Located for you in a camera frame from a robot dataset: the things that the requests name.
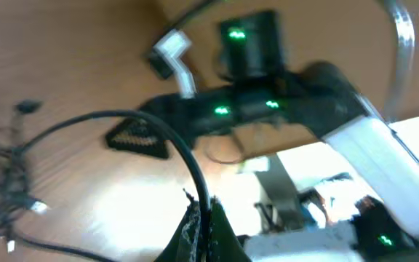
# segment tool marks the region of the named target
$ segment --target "black mesh grille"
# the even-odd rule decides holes
[[[165,139],[142,119],[125,119],[106,134],[105,140],[112,149],[169,159]]]

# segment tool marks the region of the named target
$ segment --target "green led light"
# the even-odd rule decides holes
[[[388,245],[388,246],[394,245],[393,242],[386,236],[379,236],[378,239],[383,245]]]
[[[228,106],[218,106],[215,109],[215,113],[218,115],[227,115],[230,114],[231,109]]]
[[[240,29],[233,29],[229,32],[229,37],[232,39],[244,39],[245,38],[245,32]]]
[[[276,101],[268,101],[266,102],[266,105],[270,108],[279,108],[279,103],[277,103]]]

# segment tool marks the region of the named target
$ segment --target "white connector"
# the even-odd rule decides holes
[[[9,240],[7,242],[7,252],[8,253],[12,253],[15,250],[15,241],[14,240]]]
[[[39,215],[43,215],[48,211],[48,206],[41,201],[36,201],[31,206],[30,210],[34,211]]]

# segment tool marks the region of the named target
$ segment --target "white surface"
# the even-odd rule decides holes
[[[353,244],[353,226],[340,222],[315,231],[255,236],[247,240],[244,249],[253,261],[363,261],[351,250]]]
[[[324,140],[374,189],[396,222],[419,238],[419,166],[381,120],[362,117]]]

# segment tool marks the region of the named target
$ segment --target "white plastic housing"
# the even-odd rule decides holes
[[[182,98],[193,98],[196,93],[195,81],[190,70],[180,59],[185,51],[191,46],[188,37],[178,30],[170,31],[155,45],[164,56],[174,71]]]
[[[381,120],[359,117],[326,135],[384,201],[396,222],[419,239],[419,164]]]

